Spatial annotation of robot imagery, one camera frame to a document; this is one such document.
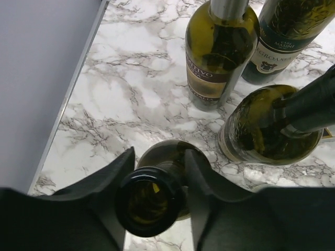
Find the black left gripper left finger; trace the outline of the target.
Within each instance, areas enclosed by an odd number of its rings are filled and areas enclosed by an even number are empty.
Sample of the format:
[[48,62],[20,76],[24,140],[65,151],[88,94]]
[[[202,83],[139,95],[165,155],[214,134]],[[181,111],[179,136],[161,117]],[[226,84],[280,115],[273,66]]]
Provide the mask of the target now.
[[52,195],[1,188],[1,250],[122,250],[116,191],[133,171],[135,150]]

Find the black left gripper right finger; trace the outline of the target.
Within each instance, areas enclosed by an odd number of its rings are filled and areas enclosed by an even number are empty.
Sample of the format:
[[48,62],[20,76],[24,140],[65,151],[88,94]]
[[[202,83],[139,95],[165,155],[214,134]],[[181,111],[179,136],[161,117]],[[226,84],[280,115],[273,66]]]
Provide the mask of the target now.
[[247,191],[185,153],[195,250],[334,250],[334,189]]

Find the olive wine bottle brown label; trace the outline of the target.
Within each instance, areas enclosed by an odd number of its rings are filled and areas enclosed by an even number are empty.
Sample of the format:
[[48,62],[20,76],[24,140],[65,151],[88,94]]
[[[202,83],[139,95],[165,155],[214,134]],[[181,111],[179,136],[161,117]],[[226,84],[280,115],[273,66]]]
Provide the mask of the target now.
[[176,221],[190,217],[185,171],[187,150],[205,157],[199,148],[185,141],[156,143],[122,180],[115,197],[116,215],[128,232],[153,237],[168,230]]

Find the green wine bottle cream label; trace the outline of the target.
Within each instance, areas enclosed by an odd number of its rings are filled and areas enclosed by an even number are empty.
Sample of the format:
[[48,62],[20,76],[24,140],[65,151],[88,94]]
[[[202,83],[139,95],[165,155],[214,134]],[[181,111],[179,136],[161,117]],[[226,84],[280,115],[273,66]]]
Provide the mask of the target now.
[[334,67],[297,89],[268,85],[247,95],[218,133],[233,162],[288,165],[306,158],[334,125]]

